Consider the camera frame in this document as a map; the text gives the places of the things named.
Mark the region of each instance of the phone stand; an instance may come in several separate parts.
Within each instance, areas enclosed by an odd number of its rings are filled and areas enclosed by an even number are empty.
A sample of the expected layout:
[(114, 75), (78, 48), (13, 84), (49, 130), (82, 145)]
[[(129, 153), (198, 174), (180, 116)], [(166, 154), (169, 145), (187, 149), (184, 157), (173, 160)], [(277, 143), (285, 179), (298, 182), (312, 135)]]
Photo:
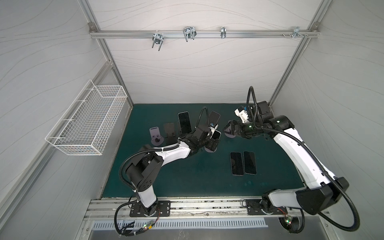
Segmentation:
[(153, 127), (149, 129), (151, 134), (151, 143), (154, 146), (159, 146), (164, 142), (164, 138), (160, 135), (159, 127)]
[(164, 131), (166, 133), (164, 138), (167, 145), (177, 143), (175, 124), (173, 122), (164, 123)]

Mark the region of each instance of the ventilation grille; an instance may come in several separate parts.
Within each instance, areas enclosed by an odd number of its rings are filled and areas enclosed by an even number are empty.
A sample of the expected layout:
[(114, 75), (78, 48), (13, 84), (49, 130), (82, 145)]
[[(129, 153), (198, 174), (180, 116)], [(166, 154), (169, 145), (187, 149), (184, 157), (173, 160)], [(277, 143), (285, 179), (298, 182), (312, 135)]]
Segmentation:
[[(150, 219), (136, 220), (135, 228), (141, 228)], [(119, 220), (118, 226), (122, 228), (132, 220)], [(191, 229), (191, 228), (255, 228), (268, 227), (263, 217), (252, 218), (191, 218), (191, 219), (159, 219), (153, 229)], [(113, 220), (96, 220), (93, 230), (114, 230)]]

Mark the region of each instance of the aluminum rail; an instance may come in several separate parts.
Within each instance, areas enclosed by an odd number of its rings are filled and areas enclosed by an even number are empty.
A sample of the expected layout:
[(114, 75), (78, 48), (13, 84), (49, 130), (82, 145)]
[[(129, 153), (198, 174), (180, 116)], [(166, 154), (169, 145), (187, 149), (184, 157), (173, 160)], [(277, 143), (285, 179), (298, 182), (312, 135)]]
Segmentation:
[[(178, 31), (95, 31), (90, 32), (92, 38), (150, 38), (159, 33), (164, 38), (185, 38), (182, 30)], [(299, 30), (298, 33), (305, 38), (317, 38), (319, 31)], [(226, 30), (226, 38), (291, 38), (294, 30)], [(220, 30), (196, 30), (195, 38), (222, 38)]]
[[(329, 8), (332, 1), (333, 0), (322, 0), (322, 2), (320, 3), (315, 15), (313, 16), (312, 21), (308, 25), (308, 29), (311, 29), (311, 30), (317, 30), (318, 29), (320, 22), (321, 22), (322, 18), (324, 17), (325, 13), (327, 12), (327, 9)], [(291, 61), (289, 62), (286, 70), (284, 71), (279, 83), (277, 84), (277, 86), (276, 86), (276, 88), (275, 88), (275, 90), (274, 90), (274, 92), (273, 92), (273, 94), (272, 94), (272, 96), (268, 102), (268, 105), (270, 107), (272, 107), (273, 104), (275, 103), (277, 96), (279, 95), (280, 91), (283, 89), (285, 82), (288, 80), (289, 76), (291, 75), (293, 69), (296, 66), (296, 63), (300, 59), (305, 48), (307, 48), (310, 40), (311, 40), (310, 38), (301, 39), (299, 45), (297, 46), (295, 53), (292, 56)]]

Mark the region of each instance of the wire mesh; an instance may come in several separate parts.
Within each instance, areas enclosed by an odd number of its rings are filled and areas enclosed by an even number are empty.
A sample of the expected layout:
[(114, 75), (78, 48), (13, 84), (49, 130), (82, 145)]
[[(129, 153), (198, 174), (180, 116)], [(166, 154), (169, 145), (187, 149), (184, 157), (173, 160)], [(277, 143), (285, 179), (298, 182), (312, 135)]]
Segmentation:
[(94, 86), (59, 135), (46, 140), (67, 155), (101, 155), (127, 98), (122, 86)]

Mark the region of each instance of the black mounting plate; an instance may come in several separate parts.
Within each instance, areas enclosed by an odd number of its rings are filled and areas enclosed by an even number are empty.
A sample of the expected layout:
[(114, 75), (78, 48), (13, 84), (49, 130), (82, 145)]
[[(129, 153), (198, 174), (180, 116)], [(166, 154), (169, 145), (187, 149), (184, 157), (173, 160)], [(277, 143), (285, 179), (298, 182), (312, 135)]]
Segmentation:
[[(248, 215), (267, 215), (262, 211), (262, 205), (259, 203), (261, 199), (245, 199), (245, 206), (247, 207)], [(285, 207), (279, 207), (284, 212), (287, 212)], [(278, 208), (275, 208), (271, 215), (281, 215), (283, 214)]]
[[(170, 201), (159, 201), (157, 208), (160, 209), (160, 217), (169, 217), (170, 214)], [(132, 204), (131, 212), (129, 213), (130, 217), (147, 217), (144, 215), (144, 209), (140, 202), (135, 202)]]

